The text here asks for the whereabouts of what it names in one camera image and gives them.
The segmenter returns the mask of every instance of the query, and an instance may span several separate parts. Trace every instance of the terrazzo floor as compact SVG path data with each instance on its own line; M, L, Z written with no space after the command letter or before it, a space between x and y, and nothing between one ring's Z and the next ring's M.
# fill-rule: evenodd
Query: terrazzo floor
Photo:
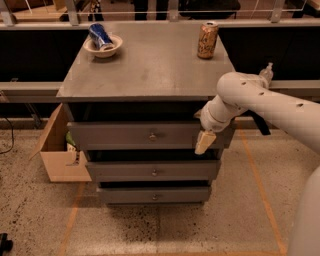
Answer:
M0 155L4 255L285 255L297 204L320 156L284 132L237 129L208 202L107 206L95 184L51 183L40 155L42 129L15 121L13 149ZM0 151L11 130L0 119Z

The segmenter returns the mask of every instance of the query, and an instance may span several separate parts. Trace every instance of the drawer knob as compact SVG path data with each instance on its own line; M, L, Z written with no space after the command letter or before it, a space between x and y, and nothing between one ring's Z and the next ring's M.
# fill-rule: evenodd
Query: drawer knob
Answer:
M149 140L151 140L151 141L156 141L156 140L157 140L157 135L155 135L153 132L150 133L150 135L149 135Z

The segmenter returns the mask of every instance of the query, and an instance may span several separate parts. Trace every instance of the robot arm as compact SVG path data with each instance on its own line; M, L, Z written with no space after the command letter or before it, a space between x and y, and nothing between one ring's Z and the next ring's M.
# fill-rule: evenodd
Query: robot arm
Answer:
M222 131L232 118L247 110L257 113L320 153L320 104L269 91L270 74L231 72L220 78L218 95L201 110L200 120L205 131L199 134L196 154L202 154L210 146L208 141L214 140L215 133ZM302 194L288 256L320 255L319 198L320 166L310 176Z
M217 96L201 110L204 130L207 134L220 132L232 118L251 110L320 153L320 104L272 92L268 90L270 81L270 76L263 74L223 75L217 84Z

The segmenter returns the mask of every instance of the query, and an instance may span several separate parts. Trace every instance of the gray dresser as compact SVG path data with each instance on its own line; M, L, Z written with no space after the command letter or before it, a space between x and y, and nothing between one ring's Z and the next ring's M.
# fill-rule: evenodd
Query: gray dresser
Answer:
M124 43L98 59L81 49L57 97L68 128L88 157L103 202L205 202L233 130L194 154L194 113L233 70L218 40L213 59L197 57L200 23L103 23Z

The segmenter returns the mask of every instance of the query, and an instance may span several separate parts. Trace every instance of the dresser top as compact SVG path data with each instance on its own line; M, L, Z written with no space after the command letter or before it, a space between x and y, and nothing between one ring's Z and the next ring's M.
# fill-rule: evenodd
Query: dresser top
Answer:
M123 39L121 48L99 59L82 47L57 94L61 101L207 99L233 70L220 38L212 59L197 56L200 24L101 24Z

